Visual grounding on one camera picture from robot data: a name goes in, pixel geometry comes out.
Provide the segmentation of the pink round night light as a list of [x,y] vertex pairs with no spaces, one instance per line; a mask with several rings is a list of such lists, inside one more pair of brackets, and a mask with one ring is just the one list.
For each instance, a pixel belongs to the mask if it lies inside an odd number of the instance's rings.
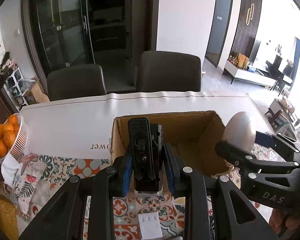
[[[230,156],[230,145],[243,152],[251,153],[255,137],[256,130],[247,112],[238,112],[227,123],[222,137],[224,143],[220,148],[225,157]],[[226,160],[237,167],[239,166],[238,160],[228,160],[228,158]]]

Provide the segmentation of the black rectangular device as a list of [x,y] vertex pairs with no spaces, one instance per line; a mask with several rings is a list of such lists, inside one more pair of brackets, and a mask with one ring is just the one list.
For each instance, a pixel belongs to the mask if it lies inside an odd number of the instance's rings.
[[132,156],[134,192],[140,196],[162,193],[162,126],[146,117],[128,121],[129,150]]

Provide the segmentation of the white power strip adapter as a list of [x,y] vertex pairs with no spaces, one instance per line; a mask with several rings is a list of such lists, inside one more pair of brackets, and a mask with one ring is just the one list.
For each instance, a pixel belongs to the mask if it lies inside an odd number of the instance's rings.
[[162,237],[158,212],[138,214],[142,239],[159,239]]

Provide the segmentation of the wooden chair with cushion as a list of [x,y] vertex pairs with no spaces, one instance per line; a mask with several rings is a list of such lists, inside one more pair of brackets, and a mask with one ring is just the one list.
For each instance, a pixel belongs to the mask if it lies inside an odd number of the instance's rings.
[[283,134],[289,129],[294,132],[300,127],[300,119],[295,113],[290,112],[292,110],[292,108],[287,108],[279,99],[272,101],[264,115],[275,133]]

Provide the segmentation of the brown cardboard box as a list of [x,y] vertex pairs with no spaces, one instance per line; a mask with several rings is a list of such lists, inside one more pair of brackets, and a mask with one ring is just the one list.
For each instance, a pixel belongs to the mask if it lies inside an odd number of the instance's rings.
[[185,161],[186,166],[203,175],[214,176],[227,172],[226,162],[215,152],[222,139],[225,126],[215,111],[157,113],[121,116],[114,119],[111,133],[111,162],[125,154],[129,143],[128,121],[147,117],[152,124],[161,124],[163,142],[170,143],[173,154]]

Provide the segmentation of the patterned tile table runner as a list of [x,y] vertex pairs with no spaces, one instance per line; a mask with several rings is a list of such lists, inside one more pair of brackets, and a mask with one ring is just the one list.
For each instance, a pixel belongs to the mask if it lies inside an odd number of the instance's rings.
[[[118,158],[89,178],[71,176],[21,233],[21,239],[114,239],[113,198],[120,197]],[[164,169],[164,185],[167,185]],[[185,185],[183,239],[276,239],[261,214],[226,176],[211,178],[190,167]],[[133,193],[132,180],[126,196]]]

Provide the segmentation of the white low TV console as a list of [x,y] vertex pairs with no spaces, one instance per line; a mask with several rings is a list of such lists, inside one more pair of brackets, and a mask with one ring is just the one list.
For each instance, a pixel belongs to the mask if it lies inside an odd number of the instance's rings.
[[273,87],[273,85],[275,85],[276,82],[275,79],[261,75],[258,71],[255,71],[253,73],[247,70],[237,68],[230,61],[226,61],[222,74],[230,75],[232,77],[231,83],[233,83],[235,80],[239,80],[248,83],[253,83],[256,85],[261,85],[264,87]]

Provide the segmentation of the right dark dining chair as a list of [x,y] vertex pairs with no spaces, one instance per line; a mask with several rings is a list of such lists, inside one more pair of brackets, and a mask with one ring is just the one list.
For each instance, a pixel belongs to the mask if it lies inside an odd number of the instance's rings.
[[195,55],[171,51],[145,51],[136,80],[137,92],[199,92],[202,65]]

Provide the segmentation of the dark dining chair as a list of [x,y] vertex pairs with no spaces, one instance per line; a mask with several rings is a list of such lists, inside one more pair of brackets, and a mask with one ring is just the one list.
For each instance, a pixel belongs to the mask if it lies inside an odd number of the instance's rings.
[[106,95],[102,67],[79,64],[51,72],[47,76],[50,101]]
[[145,51],[136,80],[137,92],[199,92],[202,65],[195,55],[171,51]]

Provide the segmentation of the floral fabric tissue pouch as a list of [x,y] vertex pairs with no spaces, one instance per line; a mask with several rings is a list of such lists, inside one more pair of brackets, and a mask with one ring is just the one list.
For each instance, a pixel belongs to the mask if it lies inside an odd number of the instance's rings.
[[24,219],[30,218],[32,197],[46,167],[43,156],[34,153],[23,155],[19,160],[7,154],[2,162],[1,174],[8,197]]

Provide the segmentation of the left dark dining chair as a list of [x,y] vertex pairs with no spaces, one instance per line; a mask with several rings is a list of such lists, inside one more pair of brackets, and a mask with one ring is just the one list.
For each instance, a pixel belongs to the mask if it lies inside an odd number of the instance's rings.
[[106,95],[102,67],[79,64],[51,72],[47,76],[50,101]]

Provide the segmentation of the white basket of oranges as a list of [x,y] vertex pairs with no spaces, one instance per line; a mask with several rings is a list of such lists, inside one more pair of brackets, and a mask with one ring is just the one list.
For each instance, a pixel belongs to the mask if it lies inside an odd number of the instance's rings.
[[19,160],[28,138],[29,129],[24,117],[20,113],[10,115],[3,124],[0,124],[0,161],[8,154]]

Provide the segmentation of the yellow woven box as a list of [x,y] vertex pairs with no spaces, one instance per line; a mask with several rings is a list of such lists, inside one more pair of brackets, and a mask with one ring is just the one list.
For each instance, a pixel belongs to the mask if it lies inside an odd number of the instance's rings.
[[8,239],[18,239],[15,205],[0,194],[0,228]]

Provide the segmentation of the white shoe rack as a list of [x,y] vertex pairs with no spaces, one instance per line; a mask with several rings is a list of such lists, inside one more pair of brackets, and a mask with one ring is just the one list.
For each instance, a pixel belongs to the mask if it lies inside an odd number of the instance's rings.
[[29,105],[24,96],[26,90],[22,89],[21,87],[24,77],[18,66],[11,68],[7,73],[9,76],[5,80],[4,89],[6,90],[17,111],[20,111],[24,106]]

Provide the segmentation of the dark glass door cabinet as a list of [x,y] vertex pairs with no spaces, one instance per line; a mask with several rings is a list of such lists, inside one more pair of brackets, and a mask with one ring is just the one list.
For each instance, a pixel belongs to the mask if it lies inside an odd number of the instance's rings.
[[109,93],[136,91],[140,58],[157,47],[159,0],[21,0],[34,71],[44,88],[57,70],[103,69]]

